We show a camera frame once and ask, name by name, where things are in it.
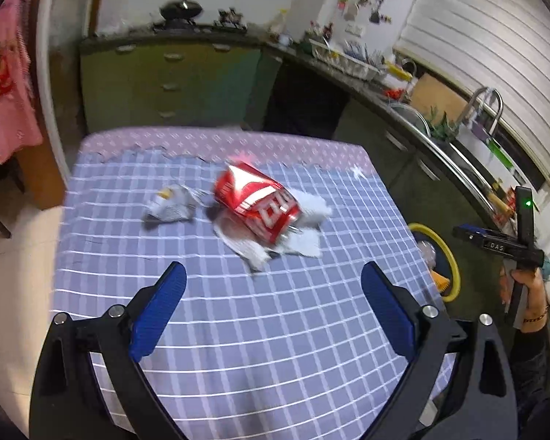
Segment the right forearm black sleeve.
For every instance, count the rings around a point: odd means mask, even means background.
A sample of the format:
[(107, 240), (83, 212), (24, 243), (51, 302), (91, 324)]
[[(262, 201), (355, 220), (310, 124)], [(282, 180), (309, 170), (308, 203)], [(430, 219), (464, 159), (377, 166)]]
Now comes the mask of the right forearm black sleeve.
[(509, 355), (518, 439), (550, 439), (550, 333), (517, 331)]

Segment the right hand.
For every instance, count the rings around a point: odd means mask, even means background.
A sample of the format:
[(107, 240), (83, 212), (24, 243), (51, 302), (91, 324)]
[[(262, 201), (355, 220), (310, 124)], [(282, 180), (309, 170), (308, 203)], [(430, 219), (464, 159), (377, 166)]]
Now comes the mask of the right hand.
[(547, 308), (542, 271), (539, 268), (535, 270), (517, 268), (511, 271), (511, 277), (515, 282), (528, 287), (528, 300), (521, 332), (524, 334), (539, 332), (546, 326), (547, 310), (549, 309)]

